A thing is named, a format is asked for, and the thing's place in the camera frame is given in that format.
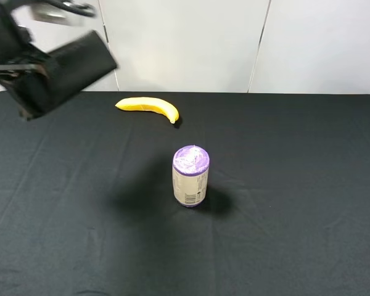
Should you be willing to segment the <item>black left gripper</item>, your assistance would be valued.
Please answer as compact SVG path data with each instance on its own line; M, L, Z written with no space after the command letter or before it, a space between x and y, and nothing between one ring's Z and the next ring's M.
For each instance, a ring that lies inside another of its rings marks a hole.
M32 45L30 32L20 27L12 16L12 12L20 7L0 5L0 75L36 72L48 76L42 66L46 63L46 53Z

